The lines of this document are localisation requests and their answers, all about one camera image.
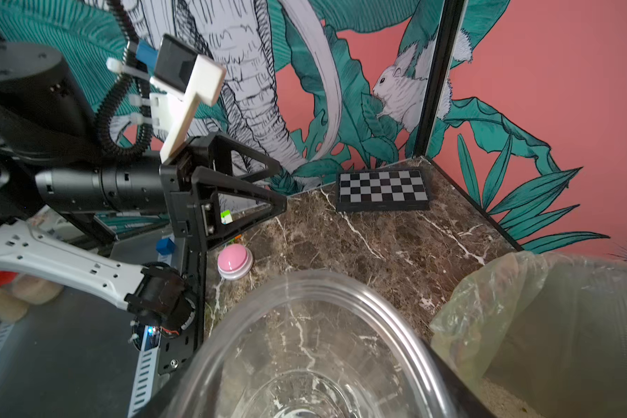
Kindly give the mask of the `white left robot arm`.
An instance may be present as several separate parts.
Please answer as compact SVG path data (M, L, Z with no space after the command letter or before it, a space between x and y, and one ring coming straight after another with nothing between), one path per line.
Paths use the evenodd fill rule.
M174 234L204 254L285 212L286 198L260 186L280 164L221 133L172 151L111 155L92 139L91 117L59 51L0 41L0 270L95 295L177 337L200 311L185 272L112 262L27 219L50 207L111 243L96 214L166 212Z

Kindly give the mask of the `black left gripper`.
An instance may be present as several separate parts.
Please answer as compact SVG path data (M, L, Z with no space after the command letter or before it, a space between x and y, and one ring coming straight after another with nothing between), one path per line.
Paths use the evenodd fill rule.
M287 198L254 183L282 166L224 132L191 137L160 166L172 231L193 251L210 251L287 210ZM222 212L233 222L223 225Z

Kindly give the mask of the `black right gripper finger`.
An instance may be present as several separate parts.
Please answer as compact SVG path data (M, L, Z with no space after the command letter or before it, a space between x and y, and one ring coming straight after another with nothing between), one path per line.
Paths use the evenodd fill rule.
M429 349L434 364L436 365L443 384L447 389L449 397L459 418L495 418L496 416L486 408L480 399L476 397L470 389L457 377L455 372L435 353Z

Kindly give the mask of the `jar with patterned lid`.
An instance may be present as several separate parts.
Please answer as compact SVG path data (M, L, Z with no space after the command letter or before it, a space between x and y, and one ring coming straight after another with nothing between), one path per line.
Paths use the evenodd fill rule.
M339 273L268 280L215 327L144 417L453 417L424 342Z

